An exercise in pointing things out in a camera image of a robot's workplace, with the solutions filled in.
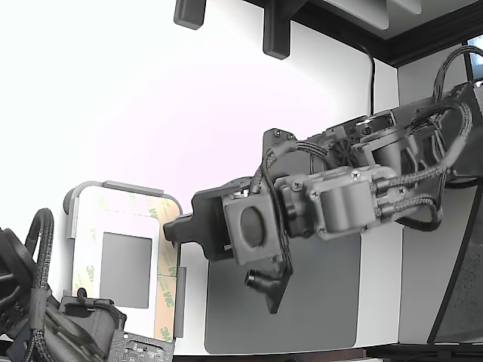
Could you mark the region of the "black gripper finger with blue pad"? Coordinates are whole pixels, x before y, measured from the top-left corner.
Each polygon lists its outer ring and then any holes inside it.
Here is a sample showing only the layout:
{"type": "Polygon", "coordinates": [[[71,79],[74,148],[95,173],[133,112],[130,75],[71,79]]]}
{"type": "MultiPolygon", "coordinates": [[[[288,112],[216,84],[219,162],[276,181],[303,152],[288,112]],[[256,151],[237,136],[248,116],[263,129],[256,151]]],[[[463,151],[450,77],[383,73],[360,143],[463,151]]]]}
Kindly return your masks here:
{"type": "Polygon", "coordinates": [[[166,222],[165,227],[226,227],[222,204],[225,194],[222,187],[196,192],[191,201],[192,212],[166,222]]]}
{"type": "Polygon", "coordinates": [[[204,257],[209,261],[221,261],[231,258],[231,250],[225,249],[223,234],[209,231],[204,227],[190,228],[186,225],[165,225],[165,237],[175,244],[196,243],[202,248],[204,257]]]}

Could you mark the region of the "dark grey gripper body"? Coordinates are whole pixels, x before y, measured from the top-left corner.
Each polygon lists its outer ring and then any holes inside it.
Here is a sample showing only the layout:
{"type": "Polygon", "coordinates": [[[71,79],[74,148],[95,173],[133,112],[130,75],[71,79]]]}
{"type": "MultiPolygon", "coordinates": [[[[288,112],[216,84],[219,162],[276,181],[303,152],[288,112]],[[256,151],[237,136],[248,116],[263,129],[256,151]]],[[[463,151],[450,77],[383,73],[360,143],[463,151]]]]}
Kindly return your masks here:
{"type": "Polygon", "coordinates": [[[223,213],[235,261],[257,263],[247,271],[245,285],[262,293],[269,313],[278,312],[293,274],[288,236],[269,168],[296,149],[292,133],[273,129],[263,136],[260,166],[249,184],[223,197],[223,213]]]}

